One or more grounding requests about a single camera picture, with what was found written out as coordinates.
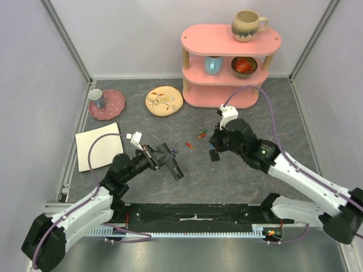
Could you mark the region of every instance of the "robotic arm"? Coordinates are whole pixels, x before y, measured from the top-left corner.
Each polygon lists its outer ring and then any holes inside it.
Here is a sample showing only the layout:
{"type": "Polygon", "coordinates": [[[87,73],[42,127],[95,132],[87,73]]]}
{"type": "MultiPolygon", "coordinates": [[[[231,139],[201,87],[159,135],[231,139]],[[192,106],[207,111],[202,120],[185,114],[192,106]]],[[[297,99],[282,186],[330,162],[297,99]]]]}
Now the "robotic arm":
{"type": "Polygon", "coordinates": [[[218,152],[232,151],[250,167],[285,181],[315,203],[295,201],[278,194],[271,194],[270,197],[275,198],[271,210],[277,217],[310,223],[322,227],[326,234],[338,242],[343,244],[352,242],[362,224],[362,212],[339,195],[362,205],[363,191],[360,188],[349,191],[338,186],[304,167],[286,152],[282,154],[275,143],[258,139],[249,124],[237,118],[238,112],[234,107],[222,105],[217,113],[222,120],[217,124],[210,139],[210,143],[214,146],[214,150],[210,150],[212,161],[220,159],[218,152]],[[322,182],[322,185],[308,176],[315,177],[322,182]],[[334,188],[337,193],[333,193],[327,187],[334,188]]]}
{"type": "Polygon", "coordinates": [[[170,153],[170,149],[165,143],[158,146],[157,150],[153,150],[150,146],[140,145],[141,133],[139,132],[133,135],[129,134],[128,138],[131,138],[131,144],[137,147],[135,157],[130,159],[127,154],[116,155],[105,178],[101,181],[98,194],[95,197],[92,196],[97,188],[82,200],[53,215],[53,217],[41,214],[33,221],[22,245],[22,251],[31,260],[46,231],[56,221],[63,218],[49,233],[37,253],[36,264],[42,272],[53,270],[80,238],[113,218],[114,210],[124,205],[121,197],[129,189],[126,184],[129,180],[148,168],[157,170],[163,165],[168,167],[175,180],[184,177],[175,160],[175,154],[170,153]],[[91,201],[75,210],[80,203],[84,203],[90,198],[91,201]],[[70,216],[65,216],[71,210],[74,212],[70,216]]]}

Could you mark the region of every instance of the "mug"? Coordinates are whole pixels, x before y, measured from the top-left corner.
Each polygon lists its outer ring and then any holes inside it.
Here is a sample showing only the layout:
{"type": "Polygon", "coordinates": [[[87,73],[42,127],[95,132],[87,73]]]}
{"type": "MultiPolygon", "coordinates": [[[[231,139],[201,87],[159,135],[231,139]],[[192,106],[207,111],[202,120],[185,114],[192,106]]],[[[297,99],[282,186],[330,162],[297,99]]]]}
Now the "mug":
{"type": "Polygon", "coordinates": [[[207,74],[216,75],[221,71],[223,57],[208,57],[204,58],[204,68],[207,74]]]}
{"type": "Polygon", "coordinates": [[[106,106],[104,96],[100,89],[93,89],[88,94],[88,98],[97,106],[97,108],[102,109],[106,106]]]}
{"type": "Polygon", "coordinates": [[[252,40],[260,31],[268,28],[268,19],[260,17],[252,10],[242,10],[236,14],[232,22],[232,33],[236,40],[246,42],[252,40]]]}

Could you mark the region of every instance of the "woven bowl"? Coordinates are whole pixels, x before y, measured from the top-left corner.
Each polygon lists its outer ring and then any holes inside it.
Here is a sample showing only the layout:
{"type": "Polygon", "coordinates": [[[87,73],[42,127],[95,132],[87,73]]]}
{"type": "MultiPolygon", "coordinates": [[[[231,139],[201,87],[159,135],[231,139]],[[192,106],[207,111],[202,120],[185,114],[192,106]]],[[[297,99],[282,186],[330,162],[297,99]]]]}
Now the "woven bowl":
{"type": "Polygon", "coordinates": [[[235,57],[232,60],[231,65],[232,65],[233,74],[238,78],[249,78],[257,70],[257,66],[258,66],[257,61],[251,57],[235,57]],[[251,67],[253,68],[254,71],[251,73],[240,73],[236,69],[234,69],[234,66],[236,65],[237,60],[239,60],[240,58],[244,58],[246,61],[248,61],[251,64],[251,67]]]}

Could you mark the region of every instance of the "pink shelf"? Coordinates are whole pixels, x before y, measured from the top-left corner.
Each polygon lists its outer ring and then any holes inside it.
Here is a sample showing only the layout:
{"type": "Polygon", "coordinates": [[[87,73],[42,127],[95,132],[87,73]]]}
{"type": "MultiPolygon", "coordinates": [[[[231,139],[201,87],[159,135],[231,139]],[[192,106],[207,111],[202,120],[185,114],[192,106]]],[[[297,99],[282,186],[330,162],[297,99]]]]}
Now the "pink shelf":
{"type": "Polygon", "coordinates": [[[278,50],[281,37],[269,27],[251,41],[239,42],[233,38],[231,24],[198,24],[183,32],[181,42],[195,55],[264,57],[278,50]]]}
{"type": "MultiPolygon", "coordinates": [[[[191,106],[200,108],[219,108],[227,98],[238,89],[234,86],[207,86],[189,84],[189,92],[183,92],[184,100],[191,106]]],[[[247,109],[256,104],[259,96],[248,88],[236,94],[228,105],[237,109],[247,109]]]]}
{"type": "Polygon", "coordinates": [[[261,71],[263,62],[256,58],[258,68],[249,78],[237,78],[231,68],[233,57],[223,59],[223,67],[217,75],[208,75],[204,70],[204,57],[193,56],[189,59],[189,69],[184,70],[185,78],[194,84],[220,85],[220,86],[245,86],[262,84],[268,76],[268,71],[261,71]]]}

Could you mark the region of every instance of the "mug handle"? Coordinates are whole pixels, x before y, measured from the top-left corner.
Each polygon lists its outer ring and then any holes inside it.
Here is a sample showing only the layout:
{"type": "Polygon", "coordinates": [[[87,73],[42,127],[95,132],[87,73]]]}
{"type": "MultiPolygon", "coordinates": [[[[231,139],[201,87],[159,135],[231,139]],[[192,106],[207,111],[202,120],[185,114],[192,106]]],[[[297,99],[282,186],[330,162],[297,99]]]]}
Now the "mug handle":
{"type": "Polygon", "coordinates": [[[212,61],[210,62],[210,69],[213,70],[214,69],[214,63],[216,62],[215,58],[212,58],[212,61]]]}
{"type": "Polygon", "coordinates": [[[260,17],[260,23],[262,21],[265,21],[266,25],[264,25],[263,27],[259,27],[259,31],[264,31],[266,28],[268,28],[268,19],[266,17],[260,17]]]}

